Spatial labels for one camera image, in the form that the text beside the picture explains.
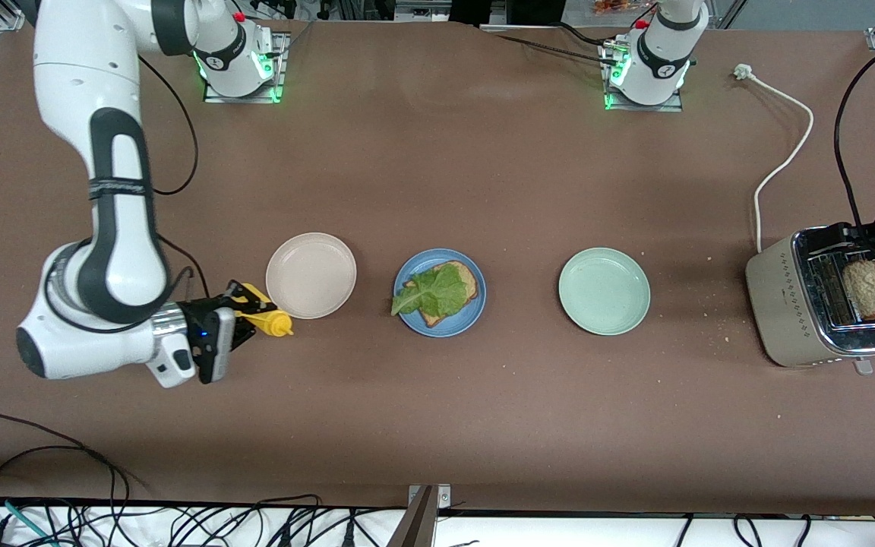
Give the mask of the yellow squeeze bottle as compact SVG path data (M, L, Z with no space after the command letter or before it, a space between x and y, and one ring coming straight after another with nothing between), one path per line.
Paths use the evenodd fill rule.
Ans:
M244 318L244 314L257 314L257 312L271 311L271 309L276 309L276 313L277 313L277 316L276 316L277 338L281 338L284 336L291 336L294 333L294 332L292 332L292 318L291 318L291 316L286 314L284 311L281 311L281 309L278 308L277 305L275 305L274 302L272 302L272 301L271 301L270 307L236 307L236 308L237 308L236 312L235 312L236 316L238 316L239 318L242 318L244 320L246 320Z

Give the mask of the brown bread slice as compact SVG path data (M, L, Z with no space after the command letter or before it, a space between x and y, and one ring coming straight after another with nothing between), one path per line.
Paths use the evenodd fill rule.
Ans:
M875 320L875 261L850 262L842 270L844 291L864 320Z
M469 295L469 300L471 300L471 298L475 297L477 294L477 283L476 283L475 276L473 276L471 271L469 271L468 267L465 267L464 264L462 264L461 262L453 261L451 263L455 264L455 266L458 267L458 269L460 270L460 273L462 274L462 277L466 281L466 284L468 284L469 291L471 291L471 295ZM422 311L419 311L419 312L421 315L424 316L424 318L427 319L428 326L435 326L439 321L441 321L441 319L450 318L450 316L430 316L427 314L423 314Z

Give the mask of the green lettuce leaf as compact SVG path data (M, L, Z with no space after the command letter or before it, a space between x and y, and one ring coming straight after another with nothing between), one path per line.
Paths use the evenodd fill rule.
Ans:
M455 264L447 262L414 274L392 298L391 314L422 311L430 316L458 314L469 301L468 284Z

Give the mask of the beige round plate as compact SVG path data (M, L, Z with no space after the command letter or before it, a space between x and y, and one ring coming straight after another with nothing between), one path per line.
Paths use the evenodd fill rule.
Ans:
M355 256L329 233L302 233L273 253L265 271L270 300L292 318L323 318L343 307L357 280Z

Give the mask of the blue round plate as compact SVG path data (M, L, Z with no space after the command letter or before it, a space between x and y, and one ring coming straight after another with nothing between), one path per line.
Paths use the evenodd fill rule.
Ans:
M477 322L477 319L482 314L487 302L487 287L482 271L468 256L453 249L433 248L411 257L400 268L398 276L396 276L393 294L398 294L398 288L402 287L404 283L409 283L413 274L422 273L425 267L436 267L444 262L453 262L455 260L468 267L469 271L475 276L477 283L476 296L471 298L458 314L451 315L450 318L441 319L435 326L428 326L427 319L419 311L414 311L413 314L399 314L403 323L414 332L431 338L449 338L465 332L466 329L469 329L469 327Z

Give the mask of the green round plate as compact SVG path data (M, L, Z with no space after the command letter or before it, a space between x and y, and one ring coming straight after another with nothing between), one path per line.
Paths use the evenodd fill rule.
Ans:
M617 336L643 322L652 290L642 267L629 255L592 247L564 264L557 283L566 316L584 331Z

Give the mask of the silver two-slot toaster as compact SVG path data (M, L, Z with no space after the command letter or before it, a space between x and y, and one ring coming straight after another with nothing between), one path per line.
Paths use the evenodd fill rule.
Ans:
M844 287L844 269L871 259L847 223L792 233L747 262L751 308L765 353L785 368L855 361L868 376L875 318L866 318Z

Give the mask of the grey metal box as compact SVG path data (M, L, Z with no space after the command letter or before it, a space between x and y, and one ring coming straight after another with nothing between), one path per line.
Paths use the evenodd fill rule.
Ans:
M447 22L452 0L393 0L396 22Z

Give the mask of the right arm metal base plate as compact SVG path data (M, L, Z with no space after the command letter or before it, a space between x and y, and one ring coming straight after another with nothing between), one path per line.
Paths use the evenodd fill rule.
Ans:
M291 33L277 33L270 29L261 29L257 32L261 40L257 40L249 53L253 66L252 76L258 80L258 87L252 93L244 96L226 96L220 93L209 79L202 65L199 70L204 80L205 103L230 103L230 104L277 104L281 103L284 93L287 65L288 46L291 42Z

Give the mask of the small metal bracket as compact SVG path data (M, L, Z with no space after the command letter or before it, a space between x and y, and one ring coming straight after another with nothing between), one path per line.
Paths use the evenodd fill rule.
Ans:
M423 491L426 485L414 484L409 487L409 495L407 495L407 506L413 503L413 499L417 498L417 494ZM434 485L435 495L437 496L437 508L447 509L451 506L451 487L449 484Z

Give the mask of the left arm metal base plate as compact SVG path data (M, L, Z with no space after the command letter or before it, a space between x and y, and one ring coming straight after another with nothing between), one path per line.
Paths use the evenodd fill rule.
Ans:
M607 40L598 46L603 68L605 108L630 111L680 112L683 110L680 88L690 62L680 65L654 62L647 65L636 56L639 52L629 42Z

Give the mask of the aluminium post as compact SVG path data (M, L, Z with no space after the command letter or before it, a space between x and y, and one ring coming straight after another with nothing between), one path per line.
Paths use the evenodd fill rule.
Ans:
M442 494L440 485L413 485L409 506L386 547L433 547Z

